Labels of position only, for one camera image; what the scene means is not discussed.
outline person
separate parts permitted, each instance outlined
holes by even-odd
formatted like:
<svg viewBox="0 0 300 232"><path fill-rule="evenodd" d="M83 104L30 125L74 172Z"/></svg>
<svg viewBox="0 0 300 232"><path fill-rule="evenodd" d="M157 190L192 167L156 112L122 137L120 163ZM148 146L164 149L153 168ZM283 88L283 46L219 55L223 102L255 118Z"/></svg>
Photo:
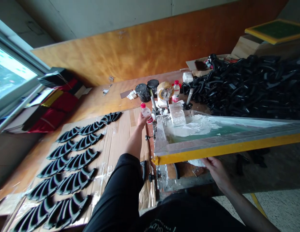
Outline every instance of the person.
<svg viewBox="0 0 300 232"><path fill-rule="evenodd" d="M138 197L144 185L140 151L146 120L140 113L136 129L84 231L224 231L229 228L233 229L229 231L279 231L236 190L222 163L214 157L202 161L245 225L214 199L187 193L172 194L139 216Z"/></svg>

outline paint can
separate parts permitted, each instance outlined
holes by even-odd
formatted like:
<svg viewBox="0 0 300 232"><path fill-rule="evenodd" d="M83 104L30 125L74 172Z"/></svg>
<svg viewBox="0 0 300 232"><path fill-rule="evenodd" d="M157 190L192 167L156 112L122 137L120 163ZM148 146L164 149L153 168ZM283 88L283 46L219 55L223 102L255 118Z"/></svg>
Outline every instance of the paint can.
<svg viewBox="0 0 300 232"><path fill-rule="evenodd" d="M157 98L156 91L157 91L157 87L159 86L159 81L156 79L149 80L147 86L149 88L150 95L153 96L154 98Z"/></svg>
<svg viewBox="0 0 300 232"><path fill-rule="evenodd" d="M137 85L135 91L141 102L149 102L151 100L150 93L146 84L141 83Z"/></svg>

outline water bottle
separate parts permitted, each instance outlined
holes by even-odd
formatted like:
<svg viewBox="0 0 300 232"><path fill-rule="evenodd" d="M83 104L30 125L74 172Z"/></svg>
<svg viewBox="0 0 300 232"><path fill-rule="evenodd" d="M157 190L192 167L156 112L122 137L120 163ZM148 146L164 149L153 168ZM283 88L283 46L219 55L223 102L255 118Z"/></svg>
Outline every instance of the water bottle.
<svg viewBox="0 0 300 232"><path fill-rule="evenodd" d="M146 107L145 103L141 103L140 107L141 107L141 113L143 114L143 116L145 118L148 118L149 115L151 115L151 111L149 110L149 108ZM147 120L147 123L149 123L149 124L152 123L152 122L153 122L153 118L152 117Z"/></svg>
<svg viewBox="0 0 300 232"><path fill-rule="evenodd" d="M179 94L180 94L180 86L179 81L175 80L174 84L174 95L172 96L172 102L178 102L179 101Z"/></svg>

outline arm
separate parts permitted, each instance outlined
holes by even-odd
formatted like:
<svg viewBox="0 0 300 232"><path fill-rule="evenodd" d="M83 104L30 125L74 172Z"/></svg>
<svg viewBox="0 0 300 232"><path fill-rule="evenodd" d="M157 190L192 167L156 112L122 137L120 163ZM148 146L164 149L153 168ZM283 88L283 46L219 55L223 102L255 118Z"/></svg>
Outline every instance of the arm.
<svg viewBox="0 0 300 232"><path fill-rule="evenodd" d="M244 224L253 231L280 232L263 214L253 206L232 185L222 163L214 158L204 158L202 162L209 169L211 176L219 189L229 199Z"/></svg>
<svg viewBox="0 0 300 232"><path fill-rule="evenodd" d="M142 140L142 131L145 127L145 124L149 118L144 118L142 113L140 112L139 118L137 121L137 126L130 139L127 142L124 153L131 154L140 160L140 151L141 151L141 140Z"/></svg>
<svg viewBox="0 0 300 232"><path fill-rule="evenodd" d="M147 119L140 114L137 127L112 172L104 193L84 231L126 231L139 218L138 198L144 185L140 169L142 130ZM96 179L102 185L106 178Z"/></svg>

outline wooden wall panel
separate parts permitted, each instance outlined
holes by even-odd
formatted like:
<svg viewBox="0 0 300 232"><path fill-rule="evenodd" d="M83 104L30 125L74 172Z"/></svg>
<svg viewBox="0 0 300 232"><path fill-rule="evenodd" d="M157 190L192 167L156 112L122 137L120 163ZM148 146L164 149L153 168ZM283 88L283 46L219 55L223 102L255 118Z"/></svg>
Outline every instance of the wooden wall panel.
<svg viewBox="0 0 300 232"><path fill-rule="evenodd" d="M186 67L231 53L247 27L274 20L287 0L241 0L33 50L49 66L75 71L88 86Z"/></svg>

